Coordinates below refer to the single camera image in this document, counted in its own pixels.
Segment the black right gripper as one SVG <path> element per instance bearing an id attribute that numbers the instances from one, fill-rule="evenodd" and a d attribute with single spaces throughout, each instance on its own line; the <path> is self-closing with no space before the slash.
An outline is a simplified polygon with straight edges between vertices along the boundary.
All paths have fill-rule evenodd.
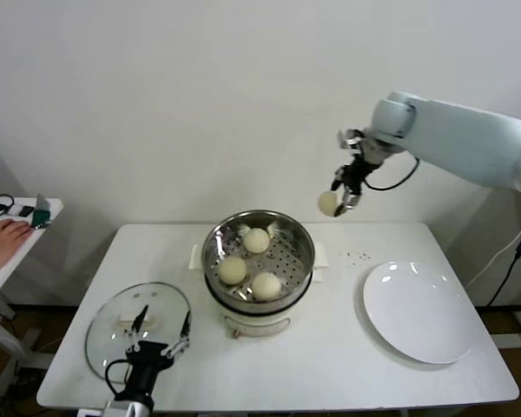
<path id="1" fill-rule="evenodd" d="M 337 191 L 342 185 L 348 189 L 344 191 L 341 201 L 335 209 L 336 217 L 342 216 L 358 205 L 362 194 L 362 184 L 373 171 L 374 165 L 367 162 L 363 154 L 357 154 L 350 164 L 341 166 L 335 171 L 330 189 Z"/>

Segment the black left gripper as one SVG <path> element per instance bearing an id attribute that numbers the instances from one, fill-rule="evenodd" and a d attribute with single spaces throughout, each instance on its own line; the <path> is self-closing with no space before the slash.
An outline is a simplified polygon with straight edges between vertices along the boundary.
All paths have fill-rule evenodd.
<path id="1" fill-rule="evenodd" d="M 153 402 L 152 393 L 158 375 L 172 367 L 190 346 L 190 311 L 185 316 L 177 341 L 170 345 L 145 341 L 142 327 L 147 313 L 148 305 L 145 305 L 131 325 L 123 330 L 126 357 L 114 360 L 114 365 L 128 364 L 130 373 L 123 390 L 114 390 L 114 399 L 117 401 Z"/>

